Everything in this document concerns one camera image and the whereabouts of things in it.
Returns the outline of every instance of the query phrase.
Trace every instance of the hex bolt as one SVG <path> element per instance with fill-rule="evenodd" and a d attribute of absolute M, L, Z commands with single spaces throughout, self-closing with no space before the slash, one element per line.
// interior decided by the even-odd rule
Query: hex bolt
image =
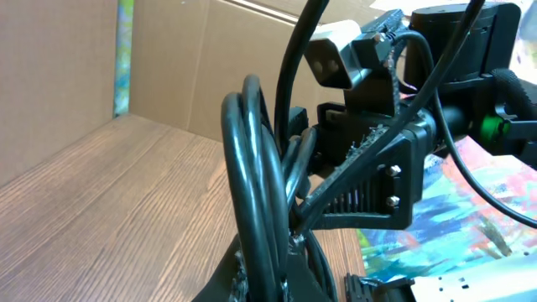
<path fill-rule="evenodd" d="M 399 173 L 401 173 L 401 168 L 397 164 L 389 167 L 386 170 L 386 174 L 392 177 L 397 176 Z"/>
<path fill-rule="evenodd" d="M 397 196 L 390 196 L 386 199 L 386 203 L 388 204 L 388 206 L 398 206 L 399 205 L 399 202 L 400 202 L 400 198 L 398 198 Z"/>

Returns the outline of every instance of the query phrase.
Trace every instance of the black rubber grip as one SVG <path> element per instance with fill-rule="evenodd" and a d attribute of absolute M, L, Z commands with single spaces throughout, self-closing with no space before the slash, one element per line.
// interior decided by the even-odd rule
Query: black rubber grip
<path fill-rule="evenodd" d="M 505 102 L 519 116 L 519 119 L 537 120 L 537 104 L 531 102 L 514 72 L 508 69 L 496 69 L 491 74 L 494 78 L 496 92 L 505 99 Z"/>

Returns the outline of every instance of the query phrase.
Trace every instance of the cardboard box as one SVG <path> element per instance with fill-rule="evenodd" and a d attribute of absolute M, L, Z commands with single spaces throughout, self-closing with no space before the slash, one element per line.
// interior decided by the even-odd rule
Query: cardboard box
<path fill-rule="evenodd" d="M 117 2 L 0 0 L 0 186 L 112 119 Z"/>
<path fill-rule="evenodd" d="M 221 140 L 224 96 L 240 91 L 248 74 L 261 79 L 274 111 L 279 68 L 306 0 L 137 0 L 133 19 L 130 111 Z M 334 0 L 321 22 L 354 19 L 365 24 L 383 12 L 373 0 Z M 292 106 L 342 102 L 342 92 L 320 87 L 300 63 Z"/>

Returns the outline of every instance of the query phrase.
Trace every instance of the black cable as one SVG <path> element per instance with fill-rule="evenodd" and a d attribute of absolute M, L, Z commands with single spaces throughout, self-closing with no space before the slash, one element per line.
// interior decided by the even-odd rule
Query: black cable
<path fill-rule="evenodd" d="M 319 255 L 320 249 L 315 246 L 314 240 L 315 236 L 313 235 L 313 232 L 307 232 L 305 235 L 305 250 L 308 252 L 308 262 L 310 263 L 310 269 L 313 271 L 322 291 L 328 293 L 325 272 L 323 271 L 323 265 L 321 263 L 321 255 Z"/>
<path fill-rule="evenodd" d="M 397 62 L 399 61 L 399 58 L 401 56 L 401 54 L 403 53 L 403 50 L 406 48 L 406 41 L 400 41 L 399 43 L 397 44 L 394 44 L 394 54 L 393 54 L 393 58 L 394 58 L 394 64 L 397 66 Z M 404 94 L 407 94 L 407 95 L 414 95 L 416 94 L 418 91 L 415 90 L 412 86 L 408 86 L 405 82 L 401 81 L 400 79 L 399 80 L 399 91 L 404 93 Z"/>
<path fill-rule="evenodd" d="M 256 190 L 253 192 L 259 200 L 259 209 L 265 225 L 268 250 L 274 271 L 274 283 L 279 283 L 279 260 L 278 248 L 274 234 L 272 206 L 269 204 L 270 196 L 265 180 L 263 167 L 263 145 L 261 134 L 261 97 L 259 95 L 259 78 L 255 75 L 248 75 L 242 84 L 242 118 L 245 123 L 246 139 L 248 141 L 247 152 L 249 163 L 253 172 L 253 184 Z"/>
<path fill-rule="evenodd" d="M 306 169 L 310 163 L 311 155 L 317 141 L 317 132 L 314 128 L 307 128 L 302 132 L 302 143 L 299 147 L 299 152 L 296 156 L 293 168 L 289 173 L 289 177 L 285 183 L 285 194 L 287 195 L 287 209 L 290 211 L 295 203 L 296 191 L 299 188 L 304 177 L 306 177 Z"/>
<path fill-rule="evenodd" d="M 337 302 L 337 288 L 336 288 L 336 281 L 334 280 L 334 275 L 332 274 L 332 270 L 330 269 L 330 264 L 328 264 L 328 260 L 326 259 L 325 253 L 322 251 L 322 247 L 319 244 L 319 241 L 317 241 L 317 238 L 315 237 L 315 234 L 312 230 L 310 230 L 310 237 L 312 240 L 313 248 L 318 250 L 319 256 L 321 257 L 321 265 L 323 274 L 325 276 L 326 281 L 326 290 L 328 293 L 328 297 L 332 300 L 332 302 Z"/>
<path fill-rule="evenodd" d="M 430 52 L 430 47 L 427 43 L 427 39 L 416 31 L 406 31 L 397 34 L 397 37 L 394 41 L 398 39 L 412 39 L 413 41 L 417 42 L 418 46 L 420 47 L 421 57 L 424 61 L 425 74 L 428 75 L 433 69 L 435 62 L 433 61 L 433 55 Z M 453 142 L 453 137 L 450 134 L 446 118 L 444 117 L 444 112 L 442 111 L 442 104 L 440 98 L 438 97 L 438 91 L 436 91 L 434 95 L 434 105 L 435 115 L 437 116 L 438 122 L 441 126 L 441 130 L 444 134 L 444 140 L 447 149 L 450 152 L 451 157 L 453 158 L 455 166 L 459 169 L 462 174 L 462 177 L 464 177 L 464 179 L 472 187 L 472 189 L 474 189 L 477 194 L 481 196 L 481 198 L 483 198 L 489 205 L 493 206 L 496 210 L 502 212 L 505 216 L 508 216 L 515 221 L 525 224 L 528 227 L 537 228 L 536 220 L 524 216 L 506 206 L 500 200 L 496 199 L 494 196 L 488 193 L 488 191 L 483 188 L 479 184 L 479 182 L 473 177 L 472 172 L 470 172 L 468 167 L 466 167 L 466 165 L 464 164 L 464 161 L 462 160 L 461 155 L 459 154 L 459 151 L 456 149 L 456 145 Z"/>
<path fill-rule="evenodd" d="M 227 95 L 222 103 L 221 124 L 227 177 L 251 298 L 254 301 L 275 301 L 278 297 L 277 284 L 274 282 L 263 213 L 259 209 L 259 196 L 255 194 L 248 160 L 241 107 L 242 101 L 237 93 Z"/>
<path fill-rule="evenodd" d="M 408 109 L 400 116 L 396 117 L 394 124 L 381 135 L 369 148 L 363 152 L 350 153 L 345 162 L 336 169 L 315 191 L 302 203 L 303 221 L 298 225 L 296 231 L 302 233 L 309 230 L 319 219 L 323 210 L 331 200 L 338 194 L 352 185 L 355 175 L 362 172 L 363 168 L 388 145 L 410 122 L 415 114 L 429 101 L 435 93 L 436 87 L 442 82 L 444 76 L 449 71 L 456 55 L 461 50 L 472 25 L 475 23 L 481 10 L 484 0 L 472 0 L 464 12 L 461 22 L 457 24 L 454 34 L 438 60 L 438 64 L 425 81 L 415 99 Z"/>
<path fill-rule="evenodd" d="M 259 87 L 259 95 L 261 96 L 261 124 L 268 129 L 270 137 L 274 139 L 274 132 L 272 131 L 272 126 L 270 126 L 269 111 L 267 111 L 267 103 L 265 102 L 261 87 Z"/>
<path fill-rule="evenodd" d="M 327 4 L 328 0 L 308 0 L 285 50 L 282 66 L 279 70 L 278 86 L 276 87 L 276 108 L 274 110 L 274 132 L 280 156 L 284 156 L 287 150 L 289 108 L 291 106 L 291 94 L 296 71 Z"/>
<path fill-rule="evenodd" d="M 285 196 L 285 180 L 279 162 L 278 149 L 272 133 L 263 125 L 263 163 L 265 164 L 264 180 L 268 184 L 268 197 L 272 201 L 274 214 L 274 236 L 278 249 L 280 281 L 286 277 L 287 253 L 289 245 L 289 219 Z"/>
<path fill-rule="evenodd" d="M 299 154 L 299 148 L 300 144 L 302 143 L 302 137 L 300 136 L 293 136 L 289 140 L 289 147 L 287 148 L 287 151 L 285 151 L 285 155 L 282 158 L 282 169 L 284 170 L 284 179 L 287 181 L 289 178 L 289 174 L 291 173 L 291 169 L 293 169 L 293 163 L 296 160 L 296 157 Z"/>

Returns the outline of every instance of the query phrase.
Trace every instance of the wood grain table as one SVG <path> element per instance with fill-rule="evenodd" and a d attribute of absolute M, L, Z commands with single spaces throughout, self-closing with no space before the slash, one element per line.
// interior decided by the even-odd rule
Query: wood grain table
<path fill-rule="evenodd" d="M 0 189 L 0 301 L 188 301 L 236 232 L 221 143 L 120 117 Z M 316 235 L 343 300 L 357 235 Z"/>

